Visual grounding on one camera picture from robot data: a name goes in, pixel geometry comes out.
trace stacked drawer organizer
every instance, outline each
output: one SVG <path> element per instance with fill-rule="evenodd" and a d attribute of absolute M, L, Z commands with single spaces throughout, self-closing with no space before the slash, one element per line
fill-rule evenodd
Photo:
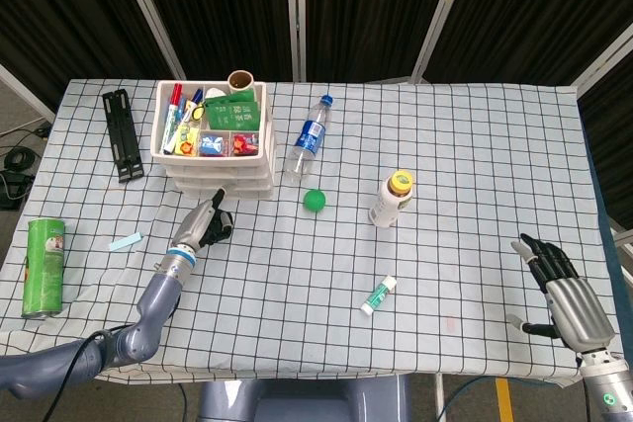
<path fill-rule="evenodd" d="M 151 128 L 151 156 L 162 164 L 167 176 L 173 178 L 178 190 L 190 198 L 210 198 L 219 187 L 224 187 L 226 197 L 236 200 L 268 200 L 275 186 L 275 158 L 277 142 L 275 128 L 268 104 L 266 83 L 255 82 L 255 98 L 259 104 L 259 152 L 257 155 L 228 157 L 187 157 L 166 155 L 161 150 L 169 98 L 174 84 L 182 84 L 182 94 L 191 98 L 198 88 L 207 93 L 217 88 L 229 94 L 226 81 L 159 81 L 156 92 L 156 112 Z M 208 128 L 206 116 L 201 129 Z M 231 131 L 214 130 L 218 135 L 231 139 Z"/>

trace green pringles can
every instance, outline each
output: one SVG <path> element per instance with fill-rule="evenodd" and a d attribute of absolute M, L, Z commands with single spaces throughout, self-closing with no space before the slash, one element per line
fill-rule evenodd
<path fill-rule="evenodd" d="M 61 219 L 39 217 L 29 221 L 22 296 L 24 318 L 52 316 L 61 312 L 63 231 Z"/>

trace green ball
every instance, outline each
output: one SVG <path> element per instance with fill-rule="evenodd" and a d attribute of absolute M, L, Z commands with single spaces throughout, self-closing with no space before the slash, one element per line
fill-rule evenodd
<path fill-rule="evenodd" d="M 304 196 L 304 207 L 314 212 L 321 211 L 325 208 L 325 193 L 321 190 L 310 190 Z"/>

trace light blue eraser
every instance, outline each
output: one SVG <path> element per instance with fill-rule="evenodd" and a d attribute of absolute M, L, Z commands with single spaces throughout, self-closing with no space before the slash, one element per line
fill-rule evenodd
<path fill-rule="evenodd" d="M 116 251 L 123 247 L 132 246 L 137 242 L 142 241 L 142 234 L 137 232 L 136 234 L 131 234 L 128 237 L 124 237 L 123 239 L 119 239 L 118 241 L 114 241 L 110 243 L 110 251 Z"/>

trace table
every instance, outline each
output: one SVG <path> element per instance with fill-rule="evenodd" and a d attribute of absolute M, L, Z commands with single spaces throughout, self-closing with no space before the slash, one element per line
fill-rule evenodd
<path fill-rule="evenodd" d="M 126 88 L 145 169 L 120 185 L 100 95 Z M 226 203 L 230 242 L 205 249 L 146 363 L 105 371 L 126 383 L 215 378 L 356 378 L 390 373 L 510 375 L 569 382 L 574 354 L 519 333 L 507 312 L 547 322 L 545 299 L 510 249 L 526 232 L 562 245 L 617 329 L 576 93 L 517 85 L 271 84 L 277 170 L 328 92 L 332 124 L 314 173 L 275 199 Z M 0 271 L 0 354 L 33 352 L 134 322 L 135 304 L 196 204 L 152 163 L 154 81 L 73 80 Z M 367 209 L 396 168 L 416 177 L 398 226 Z M 319 187 L 328 205 L 300 202 Z M 66 222 L 64 311 L 20 317 L 28 221 Z M 131 249 L 108 252 L 140 231 Z M 373 317 L 359 307 L 398 279 Z M 621 351 L 619 336 L 611 349 Z"/>

